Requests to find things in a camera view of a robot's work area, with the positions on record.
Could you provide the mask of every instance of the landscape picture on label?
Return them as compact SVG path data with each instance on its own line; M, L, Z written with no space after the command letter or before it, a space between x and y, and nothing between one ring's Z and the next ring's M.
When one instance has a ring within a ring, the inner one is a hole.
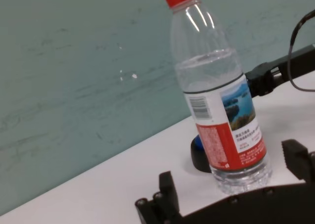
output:
M223 91L221 98L232 130L246 126L255 118L252 96L246 80Z

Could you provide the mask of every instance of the barcode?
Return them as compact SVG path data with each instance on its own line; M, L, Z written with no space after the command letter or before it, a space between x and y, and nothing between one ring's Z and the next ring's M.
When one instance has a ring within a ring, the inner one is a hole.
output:
M211 114L208 110L208 105L205 97L190 97L189 98L193 113L197 119L211 119Z

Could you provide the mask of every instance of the red label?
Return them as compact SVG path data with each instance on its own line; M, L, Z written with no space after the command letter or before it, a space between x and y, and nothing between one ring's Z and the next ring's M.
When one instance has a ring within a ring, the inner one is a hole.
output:
M196 125L210 165L214 168L243 169L256 164L266 154L262 138L253 147L238 153L229 123L212 126Z

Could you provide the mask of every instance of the bottle neck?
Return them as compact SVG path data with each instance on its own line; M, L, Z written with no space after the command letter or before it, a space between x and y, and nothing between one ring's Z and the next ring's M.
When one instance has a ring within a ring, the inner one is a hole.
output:
M173 13L176 13L180 10L186 9L189 6L195 5L201 3L201 0L186 0L184 2L181 2L180 4L177 4L176 6L172 7Z

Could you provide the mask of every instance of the bottle label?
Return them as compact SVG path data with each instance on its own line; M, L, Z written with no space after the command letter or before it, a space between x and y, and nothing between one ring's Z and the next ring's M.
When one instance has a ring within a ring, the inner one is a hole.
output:
M210 165L239 170L266 154L245 75L202 93L185 93Z

